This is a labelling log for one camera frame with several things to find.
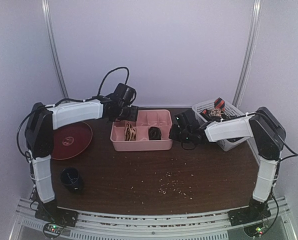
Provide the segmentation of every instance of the metal base plate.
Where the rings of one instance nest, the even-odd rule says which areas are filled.
[[[249,207],[239,208],[235,210],[231,210],[228,212],[228,217],[231,223],[231,226],[238,226],[243,224],[252,223],[255,221],[259,221],[263,218],[269,218],[271,216],[270,210],[266,207],[261,215],[255,219],[250,219],[248,217]]]
[[[290,226],[290,209],[284,197],[277,199],[279,214]],[[277,214],[276,203],[268,201],[271,215]],[[35,218],[38,203],[21,198],[16,209],[18,218],[15,220],[11,240],[17,237],[22,226],[42,231],[46,220]],[[229,239],[228,230],[235,230],[238,226],[231,226],[228,210],[203,213],[170,214],[170,215],[118,215],[101,212],[74,210],[78,212],[75,227],[65,228],[61,237],[71,240],[197,240],[197,239]],[[290,240],[296,240],[293,233]]]
[[[59,216],[57,224],[73,228],[76,226],[76,222],[78,219],[77,211],[57,208],[57,214]],[[37,206],[37,210],[34,214],[34,217],[46,222],[53,221],[50,215],[40,205]]]

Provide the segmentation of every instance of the white plastic basket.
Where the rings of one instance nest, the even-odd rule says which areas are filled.
[[[203,101],[203,102],[197,103],[197,104],[192,106],[192,110],[195,112],[195,118],[198,120],[200,125],[207,122],[207,120],[200,113],[205,109],[208,109],[208,110],[214,109],[215,108],[215,100],[216,99]],[[224,112],[228,116],[241,116],[241,115],[244,114],[242,111],[240,111],[238,108],[236,108],[234,105],[232,105],[228,101],[224,100],[224,103],[225,103]],[[217,141],[217,144],[225,152],[227,152],[227,151],[233,149],[234,147],[238,146],[242,142],[246,141],[248,138],[249,137],[243,137],[243,138],[241,138],[241,139],[239,139],[238,141],[235,141],[235,142],[230,142],[230,141],[224,139],[224,140]]]

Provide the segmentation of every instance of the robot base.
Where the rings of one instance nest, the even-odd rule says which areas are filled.
[[[255,216],[251,217],[250,212],[251,212],[250,206],[229,211],[228,216],[229,216],[231,226],[233,227],[237,225],[248,224],[248,223],[262,220],[263,218],[269,218],[271,216],[268,206],[262,212],[260,212]]]
[[[62,209],[58,208],[56,209],[57,211],[57,221],[56,224],[61,225],[61,226],[67,226],[67,227],[75,227],[76,222],[78,219],[78,212],[72,211],[72,210],[67,210],[67,209]],[[53,219],[50,217],[50,215],[44,210],[43,207],[40,206],[40,204],[37,207],[37,211],[35,212],[34,217],[36,219],[41,219],[46,222],[52,222]]]

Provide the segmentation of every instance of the wooden table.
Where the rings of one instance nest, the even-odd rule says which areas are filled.
[[[184,108],[172,108],[171,114]],[[52,184],[60,207],[81,211],[163,215],[203,213],[248,205],[258,165],[248,144],[224,152],[216,143],[195,150],[173,142],[169,151],[117,152],[106,119],[89,120],[90,146],[64,161],[52,160]],[[79,170],[82,194],[69,193],[60,183],[66,167]]]

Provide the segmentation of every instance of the black cup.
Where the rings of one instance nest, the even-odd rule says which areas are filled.
[[[67,167],[62,170],[60,181],[72,193],[79,193],[84,188],[84,181],[74,167]]]

